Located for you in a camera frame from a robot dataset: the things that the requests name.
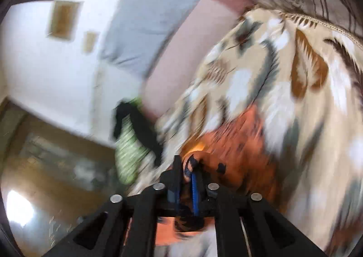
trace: silver screw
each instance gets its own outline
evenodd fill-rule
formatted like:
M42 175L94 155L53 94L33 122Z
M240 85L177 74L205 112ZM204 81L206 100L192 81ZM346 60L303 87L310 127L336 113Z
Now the silver screw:
M112 195L110 197L110 201L113 203L119 203L122 201L122 196L121 195Z
M259 202L262 200L262 195L260 193L255 192L251 195L251 200L255 201L255 202Z
M161 182L159 182L159 183L155 183L155 184L153 185L153 188L154 188L155 190L162 190L162 189L164 189L164 188L165 188L165 184L164 184L164 183L161 183Z
M217 190L219 188L219 185L217 183L209 183L208 189L210 190Z

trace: orange leaf print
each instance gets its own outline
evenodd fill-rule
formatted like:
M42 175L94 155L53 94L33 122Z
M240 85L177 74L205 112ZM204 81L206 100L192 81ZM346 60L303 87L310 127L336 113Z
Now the orange leaf print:
M291 69L291 93L297 99L304 98L306 90L319 90L328 76L328 65L313 47L305 34L296 29L296 51Z

